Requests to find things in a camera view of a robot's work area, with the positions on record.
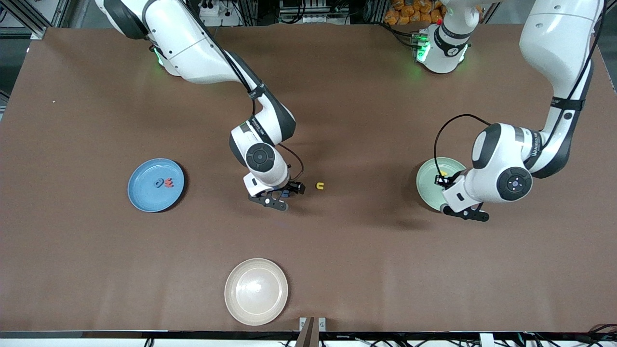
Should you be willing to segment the green plate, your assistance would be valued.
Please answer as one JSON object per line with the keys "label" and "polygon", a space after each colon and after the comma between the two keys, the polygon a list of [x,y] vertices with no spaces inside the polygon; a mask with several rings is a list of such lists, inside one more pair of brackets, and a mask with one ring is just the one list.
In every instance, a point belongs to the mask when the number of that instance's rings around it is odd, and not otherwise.
{"label": "green plate", "polygon": [[438,157],[422,164],[416,175],[416,188],[421,199],[432,209],[440,211],[441,205],[446,203],[443,197],[444,187],[435,184],[435,176],[439,171],[445,171],[449,176],[463,171],[465,165],[452,158]]}

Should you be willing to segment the brown table mat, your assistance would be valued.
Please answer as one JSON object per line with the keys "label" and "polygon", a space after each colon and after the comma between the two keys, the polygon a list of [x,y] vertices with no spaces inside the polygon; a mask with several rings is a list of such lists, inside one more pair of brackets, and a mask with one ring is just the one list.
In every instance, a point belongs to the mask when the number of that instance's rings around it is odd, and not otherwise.
{"label": "brown table mat", "polygon": [[[245,330],[224,287],[256,257],[290,286],[263,330],[306,316],[347,331],[617,323],[617,95],[599,51],[561,172],[485,204],[485,223],[437,213],[416,190],[451,117],[544,126],[552,88],[521,32],[481,26],[465,61],[435,75],[377,26],[219,29],[295,115],[285,144],[307,190],[280,212],[248,200],[229,149],[252,109],[240,84],[171,76],[148,42],[114,29],[51,29],[0,121],[0,330]],[[146,213],[126,189],[156,158],[181,165],[187,187]]]}

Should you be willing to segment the beige plate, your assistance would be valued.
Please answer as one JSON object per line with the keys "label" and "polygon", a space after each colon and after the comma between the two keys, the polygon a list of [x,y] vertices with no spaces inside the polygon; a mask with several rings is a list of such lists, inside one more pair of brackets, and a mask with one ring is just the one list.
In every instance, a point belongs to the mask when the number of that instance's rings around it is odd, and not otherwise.
{"label": "beige plate", "polygon": [[264,258],[238,264],[225,283],[224,300],[229,313],[248,326],[262,326],[282,314],[289,284],[282,268]]}

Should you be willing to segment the blue plate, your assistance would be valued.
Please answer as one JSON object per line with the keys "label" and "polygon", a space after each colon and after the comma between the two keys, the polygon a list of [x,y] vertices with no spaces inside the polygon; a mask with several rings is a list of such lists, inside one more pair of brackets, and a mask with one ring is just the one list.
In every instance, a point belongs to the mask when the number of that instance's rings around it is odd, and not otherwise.
{"label": "blue plate", "polygon": [[[171,177],[174,187],[155,187],[158,178]],[[146,213],[161,213],[176,205],[183,197],[187,181],[181,165],[166,158],[147,160],[132,173],[127,184],[130,203]]]}

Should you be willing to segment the background electronics rack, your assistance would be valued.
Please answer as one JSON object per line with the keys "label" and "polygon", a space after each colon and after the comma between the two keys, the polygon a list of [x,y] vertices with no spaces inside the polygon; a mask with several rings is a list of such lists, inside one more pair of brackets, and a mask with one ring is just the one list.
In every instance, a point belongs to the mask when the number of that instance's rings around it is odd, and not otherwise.
{"label": "background electronics rack", "polygon": [[350,24],[349,0],[277,0],[278,22],[284,24]]}

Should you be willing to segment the orange snack bag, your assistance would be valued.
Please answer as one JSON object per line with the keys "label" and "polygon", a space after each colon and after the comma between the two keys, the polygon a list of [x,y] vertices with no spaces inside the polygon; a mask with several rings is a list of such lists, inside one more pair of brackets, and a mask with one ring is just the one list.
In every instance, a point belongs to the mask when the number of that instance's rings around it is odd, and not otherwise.
{"label": "orange snack bag", "polygon": [[383,21],[390,26],[410,23],[440,24],[447,7],[440,0],[390,0]]}

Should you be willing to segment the white power strip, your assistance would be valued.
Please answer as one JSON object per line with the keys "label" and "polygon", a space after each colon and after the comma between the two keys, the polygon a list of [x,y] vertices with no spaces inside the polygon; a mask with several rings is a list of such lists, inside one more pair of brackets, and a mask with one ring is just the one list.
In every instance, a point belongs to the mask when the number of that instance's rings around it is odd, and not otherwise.
{"label": "white power strip", "polygon": [[222,0],[199,0],[199,17],[215,18],[227,13],[227,6]]}

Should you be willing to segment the aluminium frame profile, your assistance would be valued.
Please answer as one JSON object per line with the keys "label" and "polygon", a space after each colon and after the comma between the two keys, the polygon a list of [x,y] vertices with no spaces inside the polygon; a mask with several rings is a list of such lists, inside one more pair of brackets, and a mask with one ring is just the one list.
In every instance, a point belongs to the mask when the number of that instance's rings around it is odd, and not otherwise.
{"label": "aluminium frame profile", "polygon": [[79,0],[0,0],[0,39],[41,40],[51,27],[66,27]]}

